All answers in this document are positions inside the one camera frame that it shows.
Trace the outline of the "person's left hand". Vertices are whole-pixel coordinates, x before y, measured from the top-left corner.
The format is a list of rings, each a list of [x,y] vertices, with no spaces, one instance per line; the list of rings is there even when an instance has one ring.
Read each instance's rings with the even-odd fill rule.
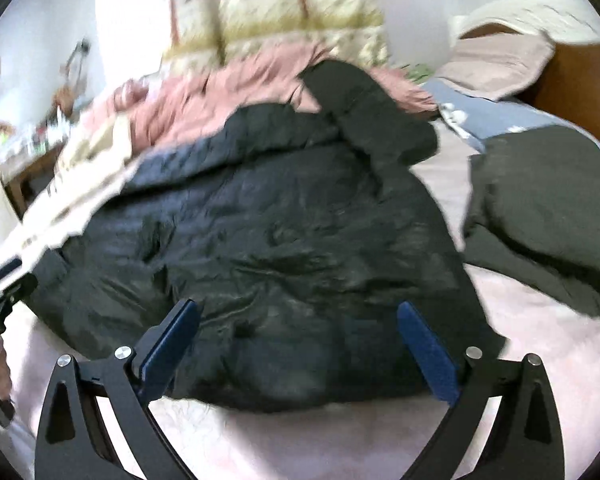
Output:
[[[4,340],[0,337],[0,399],[8,401],[12,392],[12,378],[10,368],[7,364],[7,353],[4,348]]]

